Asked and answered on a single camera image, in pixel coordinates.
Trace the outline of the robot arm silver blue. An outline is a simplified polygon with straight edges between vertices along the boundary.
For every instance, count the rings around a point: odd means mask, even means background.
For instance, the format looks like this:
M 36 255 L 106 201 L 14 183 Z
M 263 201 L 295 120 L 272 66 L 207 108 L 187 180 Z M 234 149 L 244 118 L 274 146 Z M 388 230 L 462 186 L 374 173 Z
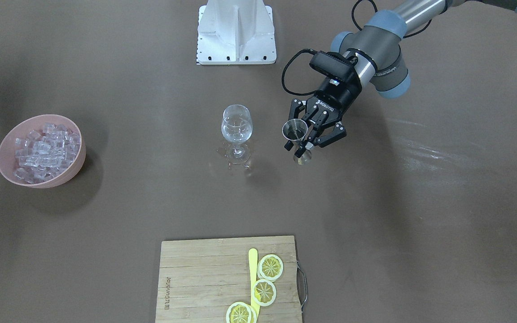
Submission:
M 309 66 L 324 76 L 319 88 L 293 92 L 289 116 L 281 127 L 285 149 L 296 158 L 314 147 L 326 147 L 346 137 L 342 119 L 367 84 L 384 98 L 398 98 L 411 85 L 400 43 L 418 35 L 431 21 L 461 0 L 407 0 L 392 10 L 375 9 L 357 32 L 343 31 L 332 40 L 330 50 L 299 50 L 312 55 Z

